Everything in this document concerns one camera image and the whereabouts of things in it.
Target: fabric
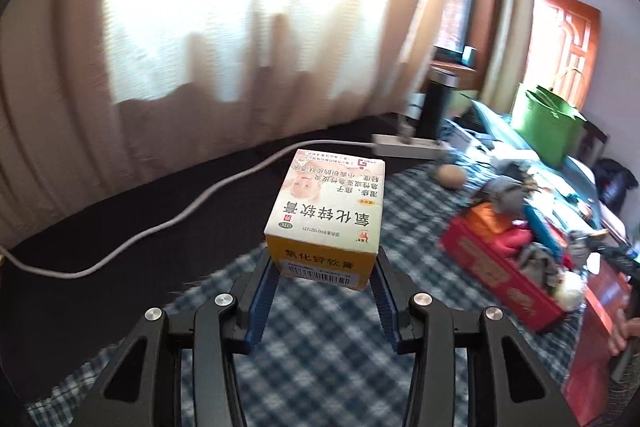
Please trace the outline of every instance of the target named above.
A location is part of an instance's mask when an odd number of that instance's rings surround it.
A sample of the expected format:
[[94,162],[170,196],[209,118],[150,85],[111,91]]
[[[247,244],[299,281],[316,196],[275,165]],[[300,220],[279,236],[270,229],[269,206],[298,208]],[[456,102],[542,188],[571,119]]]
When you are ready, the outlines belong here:
[[617,216],[625,203],[626,192],[638,188],[633,172],[611,158],[600,158],[593,167],[598,198]]
[[11,0],[0,243],[118,192],[404,108],[446,0]]
[[[449,220],[468,197],[493,176],[469,163],[468,182],[459,191],[441,188],[426,164],[386,180],[382,245],[389,261],[447,306],[479,310],[497,299],[438,246]],[[165,307],[169,314],[197,309],[255,266],[262,249],[238,258]],[[571,364],[581,312],[546,335],[518,325],[552,378],[561,385]],[[62,427],[91,388],[116,346],[100,352],[54,388],[49,399],[32,404],[41,427]],[[192,353],[182,359],[182,425],[193,426]],[[247,423],[251,426],[397,426],[408,394],[413,357],[397,356],[383,331],[369,288],[364,292],[301,280],[280,280],[262,342],[251,355],[237,356],[236,368]],[[466,426],[466,357],[456,352],[456,421]]]
[[469,228],[486,243],[492,243],[501,233],[513,228],[513,217],[494,211],[489,201],[476,204],[468,210],[465,221]]
[[494,48],[480,93],[498,114],[511,110],[529,52],[534,0],[502,0]]

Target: barcode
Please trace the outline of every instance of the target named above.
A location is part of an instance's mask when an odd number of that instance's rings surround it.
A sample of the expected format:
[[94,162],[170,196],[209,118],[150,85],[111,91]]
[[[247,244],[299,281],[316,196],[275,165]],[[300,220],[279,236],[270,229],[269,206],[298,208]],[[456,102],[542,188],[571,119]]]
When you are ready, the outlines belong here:
[[282,261],[280,267],[282,271],[289,272],[296,277],[328,282],[340,286],[355,286],[359,279],[357,274],[323,270],[306,264],[292,263],[291,261]]

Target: white curtain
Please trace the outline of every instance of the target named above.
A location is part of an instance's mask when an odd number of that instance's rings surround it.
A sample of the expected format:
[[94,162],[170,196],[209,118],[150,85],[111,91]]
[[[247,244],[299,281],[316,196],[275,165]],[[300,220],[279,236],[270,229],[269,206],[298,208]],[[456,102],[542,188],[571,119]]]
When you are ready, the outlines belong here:
[[0,243],[228,152],[401,109],[444,3],[11,0]]
[[501,0],[494,48],[480,94],[498,113],[511,110],[521,83],[531,35],[534,0]]

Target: green bag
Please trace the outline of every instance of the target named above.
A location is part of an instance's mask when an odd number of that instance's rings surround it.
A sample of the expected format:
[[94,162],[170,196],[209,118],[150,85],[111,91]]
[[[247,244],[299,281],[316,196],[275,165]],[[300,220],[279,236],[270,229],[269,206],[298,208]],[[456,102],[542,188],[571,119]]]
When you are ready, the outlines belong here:
[[558,169],[577,146],[585,118],[573,105],[544,87],[518,88],[511,127],[549,167]]

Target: black bag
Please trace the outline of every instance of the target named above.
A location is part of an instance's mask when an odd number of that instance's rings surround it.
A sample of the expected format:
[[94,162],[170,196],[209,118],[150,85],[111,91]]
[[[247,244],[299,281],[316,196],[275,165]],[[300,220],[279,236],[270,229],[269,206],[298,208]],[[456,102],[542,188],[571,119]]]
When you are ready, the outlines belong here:
[[610,158],[601,158],[593,167],[598,198],[607,208],[620,215],[626,192],[638,187],[638,180],[626,167]]

